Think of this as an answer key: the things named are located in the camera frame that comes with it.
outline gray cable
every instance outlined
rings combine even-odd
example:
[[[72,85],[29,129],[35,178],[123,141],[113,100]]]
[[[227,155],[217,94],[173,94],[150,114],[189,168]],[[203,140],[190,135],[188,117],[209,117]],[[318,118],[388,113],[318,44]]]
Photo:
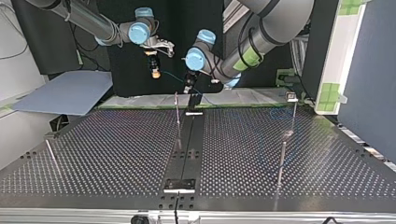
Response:
[[[15,14],[14,8],[12,8],[12,6],[10,6],[10,5],[8,5],[8,4],[4,3],[4,2],[0,2],[0,7],[5,7],[5,8],[7,8],[8,10],[10,10],[12,13]],[[18,29],[18,27],[14,24],[14,22],[12,22],[12,20],[9,18],[9,16],[6,14],[6,12],[5,12],[2,8],[0,8],[0,12],[1,12],[1,14],[6,18],[6,20],[8,21],[8,23],[15,29],[15,31],[16,31],[19,35],[21,35],[21,37],[23,37],[23,38],[25,39],[25,37],[24,37],[22,31],[20,31],[20,30]],[[25,47],[23,48],[23,50],[22,50],[21,52],[19,52],[19,53],[17,53],[17,54],[14,54],[14,55],[7,56],[7,57],[1,57],[0,60],[5,60],[5,59],[11,59],[11,58],[18,57],[18,56],[22,55],[24,52],[26,52],[26,50],[28,50],[28,44],[27,44],[27,42],[26,42],[26,45],[25,45]]]

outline black cable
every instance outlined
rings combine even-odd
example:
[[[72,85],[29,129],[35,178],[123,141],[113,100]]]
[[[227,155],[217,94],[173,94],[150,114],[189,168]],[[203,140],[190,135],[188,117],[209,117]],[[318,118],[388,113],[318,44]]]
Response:
[[[89,56],[86,55],[84,52],[80,51],[79,53],[80,53],[81,57],[90,60],[92,63],[94,63],[94,64],[96,65],[96,69],[95,69],[95,70],[99,70],[99,68],[100,68],[100,69],[102,69],[102,70],[105,71],[105,72],[109,72],[109,71],[110,71],[110,70],[108,70],[108,69],[105,69],[103,66],[101,66],[101,65],[99,64],[99,62],[97,62],[94,58],[89,57]]]
[[[69,26],[70,26],[70,29],[71,29],[71,31],[72,31],[73,38],[74,38],[74,41],[75,41],[75,43],[76,43],[76,46],[77,46],[77,48],[78,48],[78,52],[79,52],[81,58],[86,58],[86,59],[88,59],[89,61],[91,61],[92,63],[94,63],[94,64],[96,65],[95,70],[102,69],[102,70],[105,71],[105,72],[109,72],[109,71],[110,71],[109,69],[105,69],[105,68],[104,68],[103,66],[101,66],[101,65],[99,64],[99,62],[97,62],[94,58],[88,56],[85,52],[81,51],[81,49],[83,49],[83,50],[85,50],[85,51],[94,51],[94,50],[96,50],[96,49],[99,47],[99,44],[97,44],[96,47],[95,47],[94,49],[85,49],[85,48],[83,48],[83,47],[78,43],[78,40],[76,39],[76,36],[75,36],[75,31],[76,31],[77,26],[75,25],[75,26],[73,27],[72,24],[71,24],[70,22],[69,22]],[[80,67],[78,70],[81,70],[83,67],[84,67],[84,64],[82,64],[81,67]]]
[[[303,83],[303,80],[301,79],[301,77],[298,74],[295,74],[295,76],[298,77],[298,79],[300,79],[300,84],[303,87],[306,95],[309,97],[309,100],[312,102],[313,105],[315,105],[315,101],[313,100],[313,98],[311,97],[311,95],[309,94],[309,92],[306,90],[305,85]]]
[[[72,27],[71,23],[69,23],[69,25],[70,25],[70,29],[72,30],[73,38],[75,39],[76,45],[77,45],[78,47],[80,47],[81,49],[83,49],[83,50],[85,50],[85,51],[87,51],[87,52],[94,51],[94,50],[96,50],[96,49],[98,49],[98,48],[100,47],[99,43],[96,43],[96,46],[95,46],[93,49],[86,49],[86,48],[84,48],[84,47],[78,42],[78,40],[77,40],[77,38],[76,38],[76,29],[77,29],[77,26],[74,25],[74,27]]]
[[[26,44],[25,48],[21,52],[19,52],[17,54],[14,54],[14,55],[10,55],[10,56],[7,56],[7,57],[0,58],[0,60],[5,60],[5,59],[11,59],[11,58],[18,57],[18,56],[22,55],[24,52],[26,52],[27,47],[28,47],[28,45]]]
[[[247,20],[245,21],[244,25],[242,26],[241,32],[239,33],[239,37],[238,37],[238,53],[239,53],[239,58],[241,59],[242,63],[243,63],[247,68],[255,68],[255,67],[257,67],[257,66],[251,66],[250,64],[248,64],[248,63],[245,61],[245,58],[244,58],[244,55],[242,54],[242,49],[241,49],[242,36],[243,36],[243,34],[244,34],[244,32],[245,32],[245,29],[246,29],[247,26],[248,26],[249,21],[250,21],[251,18],[253,17],[253,15],[254,15],[254,13],[251,12],[250,15],[247,17]],[[254,30],[254,28],[251,27],[251,28],[249,29],[249,32],[248,32],[248,35],[247,35],[247,36],[248,36],[248,40],[249,40],[250,46],[252,47],[253,51],[257,54],[257,56],[259,56],[259,64],[260,64],[260,63],[262,62],[262,60],[263,60],[263,57],[262,57],[262,55],[260,54],[259,50],[257,49],[256,45],[254,44],[253,35],[252,35],[252,31],[253,31],[253,30]]]
[[[176,223],[176,224],[178,224],[178,215],[177,215],[178,195],[179,195],[179,193],[177,194],[176,205],[175,205],[175,211],[174,211],[174,213],[175,213],[175,223]]]
[[[253,49],[253,51],[259,56],[259,63],[255,66],[258,67],[260,65],[260,63],[262,63],[262,61],[264,60],[264,57],[262,57],[262,55],[260,54],[259,50],[257,49],[256,45],[254,44],[253,41],[253,31],[254,28],[251,27],[250,29],[248,29],[248,42],[250,43],[251,48]]]
[[[327,217],[322,224],[328,224],[330,221],[333,221],[335,224],[342,224],[342,222],[337,222],[334,217]]]

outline metal bracket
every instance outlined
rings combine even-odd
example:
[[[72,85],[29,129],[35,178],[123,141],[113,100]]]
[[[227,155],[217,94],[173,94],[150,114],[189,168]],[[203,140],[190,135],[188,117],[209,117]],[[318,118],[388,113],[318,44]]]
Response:
[[[172,58],[175,55],[174,52],[174,44],[170,41],[159,39],[157,35],[154,35],[146,41],[146,43],[140,45],[140,47],[144,49],[155,49],[161,53],[166,54],[169,58]]]
[[[166,180],[164,193],[194,193],[195,179],[168,179]]]
[[[200,224],[200,223],[201,223],[201,217],[198,214],[189,215],[189,220],[187,221],[187,224]]]

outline vertical metal pin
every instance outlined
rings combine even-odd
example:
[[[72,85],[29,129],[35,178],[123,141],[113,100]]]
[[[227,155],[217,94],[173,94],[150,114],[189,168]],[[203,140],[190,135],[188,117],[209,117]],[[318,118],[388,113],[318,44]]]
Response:
[[[280,187],[282,184],[282,174],[283,174],[283,166],[285,163],[285,154],[286,154],[286,142],[282,143],[282,150],[280,152],[280,166],[279,166],[279,174],[277,176],[277,186]]]
[[[177,116],[177,127],[180,129],[180,114],[178,113],[178,95],[175,92],[175,106],[176,106],[176,116]]]
[[[293,111],[293,117],[296,117],[296,112],[297,112],[297,102],[294,103],[294,111]]]
[[[52,146],[50,145],[50,140],[49,139],[46,139],[46,144],[47,144],[47,148],[49,149],[49,154],[50,154],[51,158],[54,161],[56,161],[56,158],[55,158],[55,155],[53,154]]]

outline cable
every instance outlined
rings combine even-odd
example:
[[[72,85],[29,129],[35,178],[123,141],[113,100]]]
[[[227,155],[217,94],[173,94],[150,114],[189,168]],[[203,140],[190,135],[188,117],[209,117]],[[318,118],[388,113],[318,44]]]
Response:
[[[11,55],[11,56],[0,58],[0,60],[5,60],[5,59],[11,59],[11,58],[18,57],[18,56],[22,55],[24,52],[26,52],[27,49],[28,49],[28,45],[26,44],[25,48],[23,49],[23,51],[21,51],[21,52],[19,52],[17,54]]]
[[[305,88],[305,86],[304,86],[304,83],[303,83],[303,80],[301,79],[301,77],[300,77],[298,74],[296,74],[296,76],[298,77],[298,79],[300,79],[301,86],[303,87],[303,89],[304,89],[306,95],[309,97],[309,100],[312,102],[313,105],[316,105],[316,104],[315,104],[315,101],[312,99],[311,95],[310,95],[310,94],[308,93],[308,91],[306,90],[306,88]]]
[[[303,87],[303,90],[304,90],[304,92],[306,93],[306,95],[308,96],[309,100],[312,102],[313,105],[316,105],[316,104],[315,104],[315,101],[313,100],[313,98],[311,97],[311,95],[309,94],[309,92],[306,90],[305,85],[304,85],[304,83],[303,83],[303,80],[301,79],[300,74],[299,74],[299,72],[297,71],[297,63],[295,62],[294,57],[292,56],[294,50],[293,50],[293,47],[292,47],[291,44],[290,44],[290,52],[291,52],[291,61],[292,61],[292,63],[293,63],[295,76],[297,76],[297,78],[300,80],[300,84],[301,84],[301,86]]]
[[[178,205],[178,195],[179,194],[180,193],[177,194],[177,199],[176,199],[176,204],[175,204],[175,211],[174,211],[174,213],[175,213],[175,223],[176,224],[178,224],[177,205]]]
[[[328,224],[330,221],[333,221],[335,224],[342,224],[342,222],[337,222],[334,217],[327,217],[322,224]]]
[[[96,46],[95,46],[93,49],[85,49],[85,48],[78,42],[78,40],[77,40],[77,38],[76,38],[76,29],[77,29],[77,26],[74,25],[74,27],[72,27],[72,24],[71,24],[71,23],[69,23],[69,26],[70,26],[70,29],[72,30],[73,38],[75,39],[76,45],[77,45],[78,47],[80,47],[81,49],[83,49],[83,50],[85,50],[85,51],[88,51],[88,52],[94,51],[94,50],[96,50],[96,49],[98,49],[98,48],[100,47],[99,43],[96,43]]]
[[[256,47],[256,45],[254,44],[254,41],[253,41],[253,36],[252,36],[252,31],[254,30],[253,27],[251,27],[251,28],[249,29],[249,32],[248,32],[248,40],[249,40],[250,46],[253,48],[253,51],[257,54],[257,56],[259,56],[259,63],[258,63],[258,65],[257,65],[257,66],[251,66],[250,64],[248,64],[248,63],[245,61],[245,58],[244,58],[244,56],[243,56],[243,54],[242,54],[242,49],[241,49],[241,45],[242,45],[242,43],[241,43],[241,42],[242,42],[242,36],[243,36],[243,34],[244,34],[244,32],[245,32],[245,29],[246,29],[247,26],[248,26],[249,21],[250,21],[251,18],[253,17],[253,15],[254,15],[254,13],[251,12],[250,15],[247,17],[247,20],[245,21],[244,25],[242,26],[241,32],[239,33],[239,37],[238,37],[238,53],[239,53],[239,58],[241,59],[242,63],[243,63],[247,68],[255,68],[255,67],[257,67],[257,66],[262,62],[262,60],[263,60],[262,55],[260,54],[259,50],[257,49],[257,47]]]
[[[93,49],[85,49],[84,47],[82,47],[82,46],[78,43],[78,40],[76,39],[75,32],[76,32],[77,26],[75,25],[75,26],[73,27],[72,23],[70,23],[70,22],[69,22],[69,26],[70,26],[70,29],[71,29],[71,31],[72,31],[73,38],[74,38],[74,41],[75,41],[75,43],[76,43],[76,46],[77,46],[77,48],[78,48],[78,52],[79,52],[79,54],[81,55],[81,58],[86,58],[86,59],[88,59],[89,61],[91,61],[92,63],[94,63],[94,64],[96,65],[95,70],[102,69],[102,70],[105,71],[105,72],[109,72],[109,71],[110,71],[109,69],[105,69],[105,68],[104,68],[103,66],[101,66],[101,65],[99,64],[99,62],[97,62],[94,58],[88,56],[85,52],[81,51],[81,50],[88,51],[88,52],[94,51],[94,50],[96,50],[96,49],[99,47],[99,44],[97,44],[96,47],[93,48]],[[80,67],[78,70],[81,70],[83,67],[84,67],[84,64],[82,64],[81,67]]]
[[[105,72],[109,72],[109,71],[110,71],[109,69],[105,69],[103,66],[101,66],[101,65],[99,64],[99,62],[97,62],[94,58],[89,57],[89,56],[86,55],[84,52],[80,51],[79,53],[80,53],[81,57],[90,60],[92,63],[94,63],[94,64],[96,65],[96,69],[95,69],[95,70],[99,70],[99,68],[100,68],[100,69],[102,69],[102,70],[105,71]]]
[[[14,8],[12,8],[12,6],[7,5],[6,3],[0,2],[0,7],[6,7],[6,8],[8,8],[12,13],[15,14]],[[20,30],[18,29],[18,27],[14,24],[14,22],[12,22],[12,20],[9,18],[9,16],[6,14],[6,12],[5,12],[3,9],[0,9],[0,12],[1,12],[1,14],[6,18],[6,20],[9,22],[9,24],[15,29],[15,31],[16,31],[19,35],[21,35],[21,37],[23,37],[23,38],[25,39],[25,41],[26,41],[26,38],[24,37],[22,31],[20,31]],[[25,47],[23,48],[23,50],[22,50],[21,52],[16,53],[16,54],[14,54],[14,55],[7,56],[7,57],[1,57],[0,60],[5,60],[5,59],[11,59],[11,58],[18,57],[18,56],[22,55],[24,52],[26,52],[26,50],[28,50],[28,47],[29,47],[29,46],[28,46],[28,44],[27,44],[27,42],[26,42],[26,45],[25,45]]]

